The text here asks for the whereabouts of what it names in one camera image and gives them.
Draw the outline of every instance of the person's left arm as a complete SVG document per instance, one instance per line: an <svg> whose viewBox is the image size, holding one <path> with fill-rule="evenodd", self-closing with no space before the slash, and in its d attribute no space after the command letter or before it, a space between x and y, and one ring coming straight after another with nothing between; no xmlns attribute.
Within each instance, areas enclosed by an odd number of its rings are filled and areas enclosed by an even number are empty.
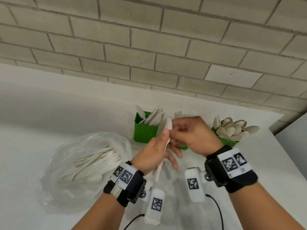
<svg viewBox="0 0 307 230"><path fill-rule="evenodd" d="M132 160L131 163L144 175L154 170L164 158L167 158L175 169L178 164L171 152L164 149L169 138L169 130L164 129L162 134L151 139L146 147L141 150ZM178 148L171 146L178 157L182 154ZM117 202L112 194L103 193L89 211L79 220L72 230L118 230L125 208Z"/></svg>

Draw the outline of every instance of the person's right arm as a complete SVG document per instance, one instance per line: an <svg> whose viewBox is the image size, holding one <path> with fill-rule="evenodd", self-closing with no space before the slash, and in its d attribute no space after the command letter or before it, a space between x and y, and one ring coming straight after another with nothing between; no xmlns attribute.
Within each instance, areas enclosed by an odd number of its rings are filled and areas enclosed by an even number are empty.
<svg viewBox="0 0 307 230"><path fill-rule="evenodd" d="M197 154L208 156L223 144L199 116L173 120L173 145L183 142ZM304 230L259 182L229 194L244 230Z"/></svg>

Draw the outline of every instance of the qr code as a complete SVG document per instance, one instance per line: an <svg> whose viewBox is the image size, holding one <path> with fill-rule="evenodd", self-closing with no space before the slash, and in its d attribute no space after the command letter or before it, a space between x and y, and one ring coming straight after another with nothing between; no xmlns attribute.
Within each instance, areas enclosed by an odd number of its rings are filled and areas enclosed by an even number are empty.
<svg viewBox="0 0 307 230"><path fill-rule="evenodd" d="M123 169L124 169L124 168L118 166L117 169L114 171L113 175L115 175L115 176L118 177L118 176L120 175L120 173L122 172Z"/></svg>
<svg viewBox="0 0 307 230"><path fill-rule="evenodd" d="M124 170L119 179L122 180L124 183L128 184L132 179L132 173L127 170Z"/></svg>
<svg viewBox="0 0 307 230"><path fill-rule="evenodd" d="M237 154L234 154L233 156L236 159L236 161L239 163L240 166L247 163L247 161L245 160L245 158L242 156L240 152Z"/></svg>
<svg viewBox="0 0 307 230"><path fill-rule="evenodd" d="M189 189L199 189L198 182L196 178L188 179Z"/></svg>
<svg viewBox="0 0 307 230"><path fill-rule="evenodd" d="M152 208L153 210L156 210L156 211L161 211L162 202L163 202L162 199L159 199L159 198L155 198L155 197L154 197L153 203L152 203L152 205L151 205L151 208Z"/></svg>
<svg viewBox="0 0 307 230"><path fill-rule="evenodd" d="M225 160L222 160L222 163L224 164L227 172L230 172L230 171L235 170L235 169L238 168L236 163L233 161L232 157L229 157L229 158L227 158Z"/></svg>

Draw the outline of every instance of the brick wall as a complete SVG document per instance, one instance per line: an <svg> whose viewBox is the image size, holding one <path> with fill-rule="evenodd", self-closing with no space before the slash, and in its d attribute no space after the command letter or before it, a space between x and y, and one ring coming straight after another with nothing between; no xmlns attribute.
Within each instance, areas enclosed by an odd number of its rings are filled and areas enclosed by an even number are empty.
<svg viewBox="0 0 307 230"><path fill-rule="evenodd" d="M0 63L285 114L273 132L306 111L306 61L307 0L0 0Z"/></svg>

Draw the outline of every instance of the person's right hand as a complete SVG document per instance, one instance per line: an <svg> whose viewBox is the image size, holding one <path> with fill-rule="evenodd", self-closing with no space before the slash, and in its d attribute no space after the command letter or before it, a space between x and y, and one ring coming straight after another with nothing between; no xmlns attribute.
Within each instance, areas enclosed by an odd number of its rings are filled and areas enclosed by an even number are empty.
<svg viewBox="0 0 307 230"><path fill-rule="evenodd" d="M184 142L193 152L203 156L223 147L223 143L200 116L174 119L170 138L173 145L182 146Z"/></svg>

